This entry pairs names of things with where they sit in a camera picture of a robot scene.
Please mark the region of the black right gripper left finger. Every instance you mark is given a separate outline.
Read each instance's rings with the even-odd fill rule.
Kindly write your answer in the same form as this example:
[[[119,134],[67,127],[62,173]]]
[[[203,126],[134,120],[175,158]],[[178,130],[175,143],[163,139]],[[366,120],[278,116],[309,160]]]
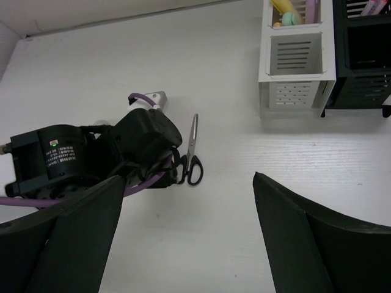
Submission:
[[[113,176],[1,224],[1,292],[98,292],[125,181]]]

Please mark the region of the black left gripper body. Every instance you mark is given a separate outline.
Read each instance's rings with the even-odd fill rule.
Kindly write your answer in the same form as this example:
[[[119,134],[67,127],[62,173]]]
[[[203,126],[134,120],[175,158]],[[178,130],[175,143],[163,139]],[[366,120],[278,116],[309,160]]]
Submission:
[[[116,125],[52,125],[13,136],[4,147],[16,180],[7,206],[46,208],[112,176],[125,195],[174,183],[182,136],[160,110],[135,109]]]

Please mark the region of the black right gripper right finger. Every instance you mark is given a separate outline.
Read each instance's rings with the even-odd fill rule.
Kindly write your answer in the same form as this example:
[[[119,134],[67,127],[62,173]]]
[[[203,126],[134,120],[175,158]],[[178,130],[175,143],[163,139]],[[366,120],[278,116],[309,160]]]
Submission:
[[[390,227],[331,210],[262,173],[253,188],[276,292],[390,292]]]

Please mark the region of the green highlighter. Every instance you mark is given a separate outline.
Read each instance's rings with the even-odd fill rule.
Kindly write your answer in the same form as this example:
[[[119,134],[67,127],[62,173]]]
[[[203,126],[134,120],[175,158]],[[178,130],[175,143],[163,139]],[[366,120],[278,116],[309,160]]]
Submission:
[[[296,17],[291,12],[286,12],[282,15],[281,22],[283,26],[294,26],[295,21],[296,21]]]

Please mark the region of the purple pink highlighter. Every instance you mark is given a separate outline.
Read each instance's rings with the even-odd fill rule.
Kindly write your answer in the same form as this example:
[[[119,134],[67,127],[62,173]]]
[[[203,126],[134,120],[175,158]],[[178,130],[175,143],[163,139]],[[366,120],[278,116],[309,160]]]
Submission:
[[[305,23],[315,24],[318,19],[318,3],[319,0],[305,1]]]

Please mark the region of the yellow highlighter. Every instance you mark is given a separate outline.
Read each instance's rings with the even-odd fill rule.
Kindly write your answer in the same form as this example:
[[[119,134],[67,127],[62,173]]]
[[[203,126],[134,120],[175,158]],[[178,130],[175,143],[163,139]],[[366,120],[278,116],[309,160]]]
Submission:
[[[271,0],[271,4],[281,13],[285,14],[287,12],[292,13],[298,24],[304,24],[304,20],[301,14],[296,10],[294,5],[289,0]]]

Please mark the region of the orange pen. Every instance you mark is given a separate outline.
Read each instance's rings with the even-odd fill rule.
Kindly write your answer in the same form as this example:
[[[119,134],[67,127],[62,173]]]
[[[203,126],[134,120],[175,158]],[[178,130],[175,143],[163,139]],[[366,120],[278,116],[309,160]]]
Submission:
[[[361,12],[360,16],[372,15],[371,13],[373,12],[373,6],[376,3],[376,1],[377,0],[368,1],[363,11]]]

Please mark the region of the red pen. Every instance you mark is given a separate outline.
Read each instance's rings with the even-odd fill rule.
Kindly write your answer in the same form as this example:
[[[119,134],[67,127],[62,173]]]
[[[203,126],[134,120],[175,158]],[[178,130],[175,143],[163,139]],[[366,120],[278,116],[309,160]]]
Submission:
[[[372,15],[379,15],[388,4],[388,0],[377,0],[373,6]]]

